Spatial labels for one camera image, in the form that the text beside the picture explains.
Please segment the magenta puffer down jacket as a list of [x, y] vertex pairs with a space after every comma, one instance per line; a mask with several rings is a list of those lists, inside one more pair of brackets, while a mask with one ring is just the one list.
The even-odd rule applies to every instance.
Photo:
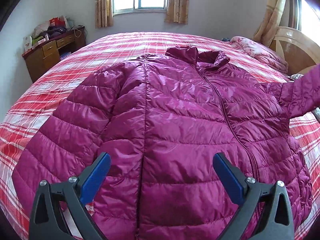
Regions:
[[312, 183], [289, 122], [318, 106], [319, 67], [260, 83], [221, 51], [170, 48], [85, 79], [28, 142], [12, 181], [29, 215], [41, 180], [77, 176], [106, 152], [93, 220], [107, 238], [216, 239], [236, 211], [212, 167], [222, 152], [259, 182], [282, 180], [300, 226]]

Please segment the pile of clothes on desk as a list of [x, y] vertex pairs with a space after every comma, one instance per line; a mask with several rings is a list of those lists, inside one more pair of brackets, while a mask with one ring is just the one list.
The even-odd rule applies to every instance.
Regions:
[[34, 28], [31, 37], [36, 39], [40, 36], [45, 37], [48, 35], [49, 39], [51, 39], [64, 34], [66, 31], [67, 29], [64, 26], [50, 25], [49, 21], [46, 21]]

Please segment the red plaid bed sheet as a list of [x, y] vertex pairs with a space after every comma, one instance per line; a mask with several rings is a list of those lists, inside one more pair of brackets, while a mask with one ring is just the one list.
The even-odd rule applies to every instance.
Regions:
[[[260, 83], [290, 82], [284, 74], [250, 57], [230, 42], [171, 33], [124, 33], [108, 35], [79, 49], [40, 77], [11, 107], [1, 123], [1, 208], [16, 233], [27, 239], [29, 215], [21, 206], [12, 173], [28, 142], [68, 96], [91, 74], [105, 66], [163, 55], [170, 48], [195, 47], [199, 52], [221, 51], [229, 62], [244, 69]], [[295, 226], [302, 239], [319, 217], [319, 123], [308, 112], [292, 118], [290, 134], [299, 143], [312, 183], [310, 214]]]

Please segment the striped pillow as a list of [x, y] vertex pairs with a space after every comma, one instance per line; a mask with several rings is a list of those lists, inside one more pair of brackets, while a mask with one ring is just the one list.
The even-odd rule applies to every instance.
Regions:
[[302, 78], [303, 76], [304, 76], [303, 74], [297, 73], [297, 74], [292, 74], [292, 75], [288, 76], [287, 78], [288, 78], [290, 81], [295, 81], [295, 80], [297, 80], [297, 79]]

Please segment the brown wooden desk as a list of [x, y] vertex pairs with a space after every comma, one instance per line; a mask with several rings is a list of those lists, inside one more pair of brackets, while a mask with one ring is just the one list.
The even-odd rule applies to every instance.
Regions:
[[64, 54], [72, 54], [86, 45], [86, 28], [82, 25], [45, 41], [34, 49], [25, 52], [25, 61], [32, 82], [37, 81], [48, 70], [62, 60]]

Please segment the pink floral folded quilt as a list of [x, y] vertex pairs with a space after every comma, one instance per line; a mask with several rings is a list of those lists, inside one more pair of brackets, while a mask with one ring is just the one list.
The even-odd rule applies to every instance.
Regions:
[[242, 36], [233, 37], [231, 42], [260, 63], [264, 63], [283, 74], [288, 74], [288, 63], [270, 48]]

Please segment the cream wooden headboard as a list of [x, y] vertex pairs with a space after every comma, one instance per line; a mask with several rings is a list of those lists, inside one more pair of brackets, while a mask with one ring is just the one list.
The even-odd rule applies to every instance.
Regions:
[[297, 29], [279, 27], [270, 48], [288, 63], [288, 75], [306, 74], [319, 65], [319, 45]]

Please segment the white packet on desk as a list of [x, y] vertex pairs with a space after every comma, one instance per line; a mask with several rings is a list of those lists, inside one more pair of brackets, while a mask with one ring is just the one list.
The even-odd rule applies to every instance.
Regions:
[[26, 36], [23, 38], [23, 44], [24, 44], [24, 51], [28, 51], [29, 49], [32, 48], [33, 44], [33, 39], [31, 36]]

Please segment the red bag on desk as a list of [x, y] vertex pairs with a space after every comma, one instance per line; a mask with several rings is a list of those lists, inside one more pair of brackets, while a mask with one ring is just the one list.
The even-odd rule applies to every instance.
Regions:
[[64, 16], [54, 17], [50, 19], [49, 22], [50, 22], [50, 26], [64, 27], [64, 28], [66, 27]]

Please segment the side window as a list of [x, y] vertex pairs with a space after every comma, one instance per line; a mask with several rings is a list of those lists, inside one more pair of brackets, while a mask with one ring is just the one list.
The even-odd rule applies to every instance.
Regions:
[[319, 18], [305, 0], [289, 0], [288, 26], [319, 44]]

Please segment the left beige window curtain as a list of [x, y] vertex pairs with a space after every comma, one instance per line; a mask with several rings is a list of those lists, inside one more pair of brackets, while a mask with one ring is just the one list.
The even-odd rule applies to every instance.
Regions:
[[113, 25], [112, 0], [95, 0], [95, 27], [107, 28]]

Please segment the beige side window curtain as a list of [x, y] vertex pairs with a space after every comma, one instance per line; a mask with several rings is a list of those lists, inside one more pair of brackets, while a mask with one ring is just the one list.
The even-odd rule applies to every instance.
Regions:
[[253, 41], [269, 47], [277, 33], [286, 0], [268, 0], [264, 19], [253, 35]]

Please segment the right beige window curtain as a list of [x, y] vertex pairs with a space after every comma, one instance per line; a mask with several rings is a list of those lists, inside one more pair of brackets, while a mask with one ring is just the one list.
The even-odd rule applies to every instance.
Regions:
[[165, 22], [188, 24], [189, 0], [168, 0]]

